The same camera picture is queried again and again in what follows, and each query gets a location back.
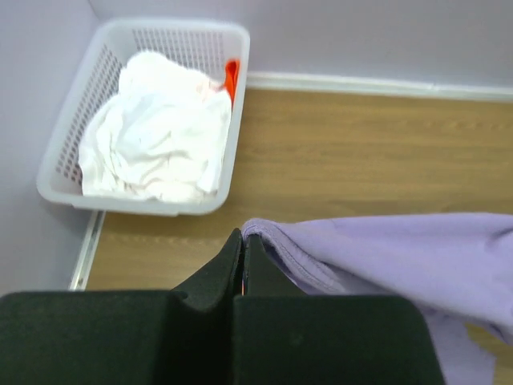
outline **lavender fabric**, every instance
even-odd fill
[[[244,238],[308,294],[398,294],[424,315],[449,385],[488,385],[495,359],[464,322],[513,343],[513,216],[452,213],[283,224],[253,219]]]

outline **wall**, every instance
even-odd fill
[[[42,201],[35,177],[96,24],[86,0],[0,0],[0,295],[71,279],[90,213]]]
[[[250,69],[513,87],[510,0],[90,0],[98,16],[239,22]]]

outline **white cloth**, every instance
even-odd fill
[[[83,195],[202,201],[219,188],[231,115],[229,94],[202,72],[133,56],[83,134]]]

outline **floor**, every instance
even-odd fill
[[[513,214],[510,104],[368,95],[246,94],[224,206],[205,217],[107,214],[87,288],[172,288],[252,217]],[[513,346],[471,327],[513,383]]]

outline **laundry basket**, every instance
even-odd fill
[[[117,92],[121,68],[138,51],[159,51],[188,68],[224,82],[229,59],[240,60],[232,120],[217,194],[200,203],[173,204],[110,197],[85,197],[78,165],[79,143],[87,124]],[[201,215],[218,209],[232,181],[248,74],[249,34],[237,25],[167,18],[116,19],[95,33],[76,75],[39,169],[39,193],[54,203],[79,209],[175,216]]]

